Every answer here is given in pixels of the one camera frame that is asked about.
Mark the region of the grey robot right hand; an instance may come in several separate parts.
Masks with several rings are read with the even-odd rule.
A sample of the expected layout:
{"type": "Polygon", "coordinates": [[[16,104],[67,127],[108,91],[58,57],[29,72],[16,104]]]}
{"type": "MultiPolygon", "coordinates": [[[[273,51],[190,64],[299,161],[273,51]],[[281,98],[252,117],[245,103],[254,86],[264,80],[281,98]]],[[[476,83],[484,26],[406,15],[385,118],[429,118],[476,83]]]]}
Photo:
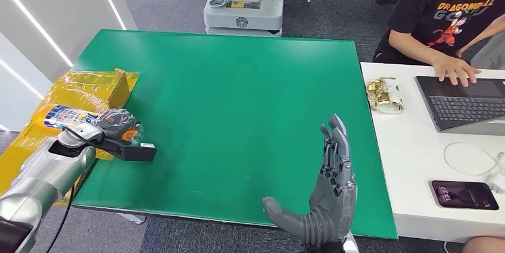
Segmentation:
{"type": "Polygon", "coordinates": [[[328,128],[320,126],[325,137],[323,161],[309,198],[310,211],[294,214],[273,197],[263,198],[267,218],[307,245],[345,239],[351,231],[357,201],[347,129],[336,114],[330,116],[328,123],[328,128]]]}

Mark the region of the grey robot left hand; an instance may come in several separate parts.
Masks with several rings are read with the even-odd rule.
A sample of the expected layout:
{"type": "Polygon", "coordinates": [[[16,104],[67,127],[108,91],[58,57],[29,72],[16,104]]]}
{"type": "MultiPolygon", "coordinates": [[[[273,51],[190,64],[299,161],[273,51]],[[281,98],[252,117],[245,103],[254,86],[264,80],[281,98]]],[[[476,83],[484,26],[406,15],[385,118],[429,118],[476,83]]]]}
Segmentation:
{"type": "Polygon", "coordinates": [[[126,109],[112,108],[94,119],[91,124],[99,127],[109,139],[140,145],[144,138],[144,127],[126,109]]]}

